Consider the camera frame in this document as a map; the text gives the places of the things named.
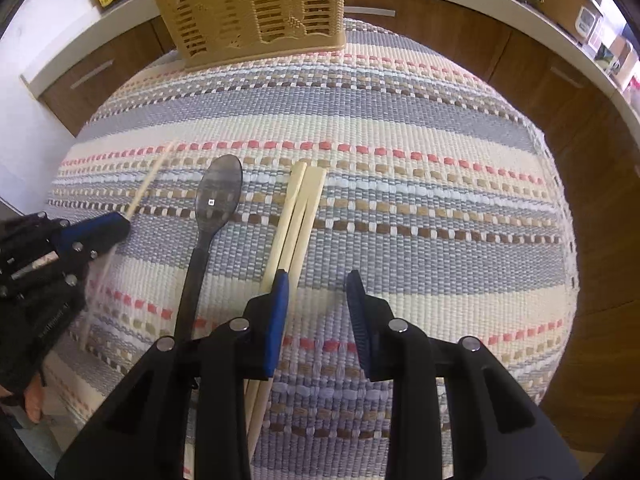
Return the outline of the person's left hand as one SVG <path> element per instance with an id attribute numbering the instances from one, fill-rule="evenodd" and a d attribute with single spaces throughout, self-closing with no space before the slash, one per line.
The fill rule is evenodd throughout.
<path id="1" fill-rule="evenodd" d="M 34 424 L 39 424 L 44 402 L 44 388 L 39 372 L 34 375 L 29 385 L 25 388 L 23 396 L 28 419 Z"/>

